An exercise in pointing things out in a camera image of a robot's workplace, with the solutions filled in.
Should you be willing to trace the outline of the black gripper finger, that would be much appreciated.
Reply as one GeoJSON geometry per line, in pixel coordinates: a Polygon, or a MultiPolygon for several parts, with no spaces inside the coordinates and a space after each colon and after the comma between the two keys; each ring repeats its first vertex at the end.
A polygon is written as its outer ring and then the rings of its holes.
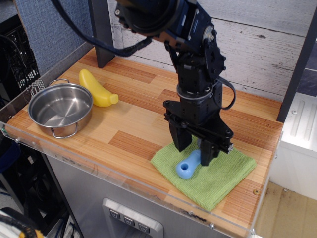
{"type": "Polygon", "coordinates": [[[207,140],[199,141],[199,149],[201,151],[201,165],[208,166],[209,163],[219,155],[219,147],[207,140]]]}
{"type": "Polygon", "coordinates": [[[186,129],[169,123],[169,131],[176,149],[181,152],[192,143],[192,135],[186,129]]]}

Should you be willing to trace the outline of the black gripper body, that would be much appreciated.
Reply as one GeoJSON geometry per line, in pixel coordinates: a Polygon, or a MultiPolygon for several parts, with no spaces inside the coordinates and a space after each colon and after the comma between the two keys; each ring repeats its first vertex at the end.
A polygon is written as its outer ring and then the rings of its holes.
{"type": "Polygon", "coordinates": [[[215,143],[220,151],[233,150],[233,131],[220,117],[222,84],[216,82],[202,93],[182,92],[177,87],[180,101],[166,100],[165,120],[186,129],[192,136],[215,143]]]}

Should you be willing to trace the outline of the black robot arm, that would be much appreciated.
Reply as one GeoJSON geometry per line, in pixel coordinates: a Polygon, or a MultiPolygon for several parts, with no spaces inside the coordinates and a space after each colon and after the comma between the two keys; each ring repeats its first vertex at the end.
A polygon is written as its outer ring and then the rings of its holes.
{"type": "Polygon", "coordinates": [[[179,101],[167,100],[165,119],[175,147],[198,138],[201,165],[229,153],[233,131],[220,117],[226,58],[216,41],[212,18],[195,0],[120,0],[115,15],[125,28],[155,39],[169,52],[178,76],[179,101]]]}

